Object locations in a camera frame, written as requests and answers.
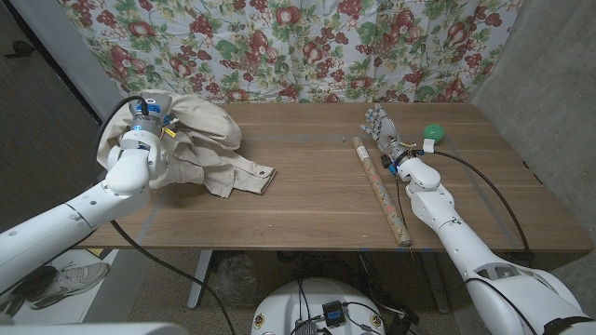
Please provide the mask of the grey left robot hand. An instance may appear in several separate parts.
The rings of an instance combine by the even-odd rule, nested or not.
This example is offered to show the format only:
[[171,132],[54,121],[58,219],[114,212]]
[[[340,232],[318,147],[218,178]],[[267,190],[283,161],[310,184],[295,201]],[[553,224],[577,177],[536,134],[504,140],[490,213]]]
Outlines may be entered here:
[[172,97],[167,94],[143,93],[141,97],[147,104],[147,114],[142,113],[142,104],[137,100],[129,103],[129,111],[132,115],[132,130],[144,130],[159,136],[162,127],[166,125]]

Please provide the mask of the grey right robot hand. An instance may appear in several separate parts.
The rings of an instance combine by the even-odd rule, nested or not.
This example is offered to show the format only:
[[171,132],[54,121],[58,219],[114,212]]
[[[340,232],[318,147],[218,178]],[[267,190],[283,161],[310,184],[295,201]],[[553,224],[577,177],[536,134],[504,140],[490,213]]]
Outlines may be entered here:
[[403,144],[393,120],[379,103],[365,113],[365,121],[360,128],[395,165],[399,166],[408,158],[409,149]]

